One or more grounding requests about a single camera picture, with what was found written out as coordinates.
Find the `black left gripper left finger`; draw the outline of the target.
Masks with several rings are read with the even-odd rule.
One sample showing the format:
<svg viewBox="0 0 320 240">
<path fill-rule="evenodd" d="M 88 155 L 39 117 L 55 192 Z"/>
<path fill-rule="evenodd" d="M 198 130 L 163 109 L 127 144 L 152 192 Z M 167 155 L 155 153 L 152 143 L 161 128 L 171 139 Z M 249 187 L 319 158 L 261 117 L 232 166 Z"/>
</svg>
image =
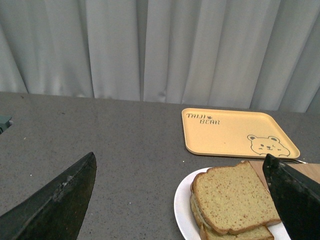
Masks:
<svg viewBox="0 0 320 240">
<path fill-rule="evenodd" d="M 97 172 L 89 152 L 29 198 L 0 217 L 2 240 L 75 240 Z"/>
</svg>

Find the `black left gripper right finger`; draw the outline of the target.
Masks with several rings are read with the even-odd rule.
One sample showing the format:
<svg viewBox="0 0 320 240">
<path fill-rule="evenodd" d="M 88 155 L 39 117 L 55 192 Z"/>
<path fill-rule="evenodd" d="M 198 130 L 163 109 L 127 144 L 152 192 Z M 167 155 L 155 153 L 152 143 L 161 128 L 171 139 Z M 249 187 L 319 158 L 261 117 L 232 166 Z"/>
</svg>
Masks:
<svg viewBox="0 0 320 240">
<path fill-rule="evenodd" d="M 292 240 L 320 238 L 320 184 L 267 154 L 263 174 L 278 215 Z"/>
</svg>

